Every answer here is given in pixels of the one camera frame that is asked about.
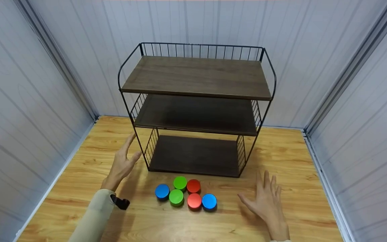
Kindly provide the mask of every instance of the corrugated metal wall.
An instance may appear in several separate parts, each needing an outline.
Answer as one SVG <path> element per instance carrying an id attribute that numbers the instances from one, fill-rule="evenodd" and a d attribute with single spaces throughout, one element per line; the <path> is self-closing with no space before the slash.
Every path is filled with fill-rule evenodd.
<path id="1" fill-rule="evenodd" d="M 92 124 L 13 1 L 0 0 L 0 241 L 11 241 Z"/>
<path id="2" fill-rule="evenodd" d="M 387 241 L 387 35 L 311 141 L 357 241 Z"/>
<path id="3" fill-rule="evenodd" d="M 100 115 L 127 115 L 117 71 L 141 41 L 258 45 L 267 48 L 278 77 L 265 124 L 305 127 L 387 1 L 31 3 Z M 272 88 L 270 69 L 264 71 Z"/>

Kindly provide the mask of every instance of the sleeve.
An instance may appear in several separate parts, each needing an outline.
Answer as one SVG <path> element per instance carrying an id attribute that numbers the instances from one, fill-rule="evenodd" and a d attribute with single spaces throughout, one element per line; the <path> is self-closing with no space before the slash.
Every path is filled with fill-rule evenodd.
<path id="1" fill-rule="evenodd" d="M 107 189 L 98 190 L 89 203 L 83 218 L 78 222 L 69 242 L 99 242 L 112 214 L 114 203 Z"/>

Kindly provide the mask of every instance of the hand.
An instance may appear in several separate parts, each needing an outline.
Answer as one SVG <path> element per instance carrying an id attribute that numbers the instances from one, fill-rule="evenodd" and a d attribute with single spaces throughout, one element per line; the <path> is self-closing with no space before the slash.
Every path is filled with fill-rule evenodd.
<path id="1" fill-rule="evenodd" d="M 104 179 L 101 189 L 108 189 L 113 192 L 116 191 L 123 178 L 127 177 L 134 168 L 135 163 L 140 159 L 141 152 L 136 152 L 131 159 L 127 158 L 128 148 L 134 140 L 135 133 L 131 133 L 126 138 L 123 146 L 114 155 L 114 161 L 109 175 Z"/>
<path id="2" fill-rule="evenodd" d="M 271 240 L 285 241 L 290 239 L 289 227 L 283 215 L 280 194 L 282 189 L 275 183 L 275 176 L 271 179 L 266 170 L 264 181 L 261 173 L 256 173 L 256 197 L 254 201 L 247 199 L 243 194 L 238 194 L 242 203 L 250 211 L 263 219 L 267 224 Z"/>

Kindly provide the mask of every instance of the wooden shelf board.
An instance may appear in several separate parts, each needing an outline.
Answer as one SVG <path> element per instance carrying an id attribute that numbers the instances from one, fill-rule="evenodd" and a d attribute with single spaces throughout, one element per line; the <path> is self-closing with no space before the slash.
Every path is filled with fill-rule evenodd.
<path id="1" fill-rule="evenodd" d="M 237 143 L 160 135 L 149 168 L 151 171 L 238 177 Z"/>
<path id="2" fill-rule="evenodd" d="M 256 136 L 249 100 L 149 94 L 136 127 Z"/>
<path id="3" fill-rule="evenodd" d="M 143 56 L 123 92 L 271 100 L 259 61 Z"/>

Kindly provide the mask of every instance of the wrist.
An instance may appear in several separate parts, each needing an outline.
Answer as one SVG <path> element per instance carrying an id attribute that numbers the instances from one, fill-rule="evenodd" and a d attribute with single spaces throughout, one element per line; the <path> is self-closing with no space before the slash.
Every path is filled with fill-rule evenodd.
<path id="1" fill-rule="evenodd" d="M 101 184 L 101 189 L 107 189 L 113 192 L 116 192 L 117 187 L 119 186 L 120 182 L 122 181 L 121 178 L 113 177 L 113 176 L 107 176 Z"/>
<path id="2" fill-rule="evenodd" d="M 286 222 L 275 222 L 267 224 L 271 240 L 286 241 L 290 240 L 289 226 Z"/>

